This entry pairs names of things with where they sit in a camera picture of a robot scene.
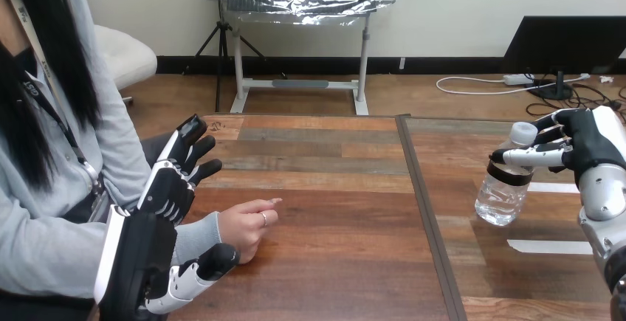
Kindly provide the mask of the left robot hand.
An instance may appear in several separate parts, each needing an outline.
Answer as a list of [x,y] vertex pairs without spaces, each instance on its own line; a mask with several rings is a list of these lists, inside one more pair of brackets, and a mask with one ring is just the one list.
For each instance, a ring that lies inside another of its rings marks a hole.
[[196,185],[210,175],[206,164],[196,165],[211,148],[202,141],[206,130],[197,115],[183,122],[159,154],[136,208],[109,207],[94,285],[100,320],[166,320],[238,265],[240,254],[229,244],[171,263],[175,227],[189,212]]

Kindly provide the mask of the person's hand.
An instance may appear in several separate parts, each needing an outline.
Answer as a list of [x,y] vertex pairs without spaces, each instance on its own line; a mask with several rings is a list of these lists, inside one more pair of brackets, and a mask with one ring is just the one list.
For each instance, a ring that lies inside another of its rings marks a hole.
[[218,214],[221,241],[240,253],[240,264],[249,263],[256,255],[261,239],[278,221],[277,204],[283,199],[256,199],[237,204]]

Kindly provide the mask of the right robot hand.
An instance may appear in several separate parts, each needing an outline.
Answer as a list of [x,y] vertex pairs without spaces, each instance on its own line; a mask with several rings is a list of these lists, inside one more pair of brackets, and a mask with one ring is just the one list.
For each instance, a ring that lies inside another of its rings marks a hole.
[[578,183],[592,168],[625,169],[625,128],[613,109],[560,109],[531,124],[539,131],[530,145],[500,148],[489,155],[499,165],[570,170]]

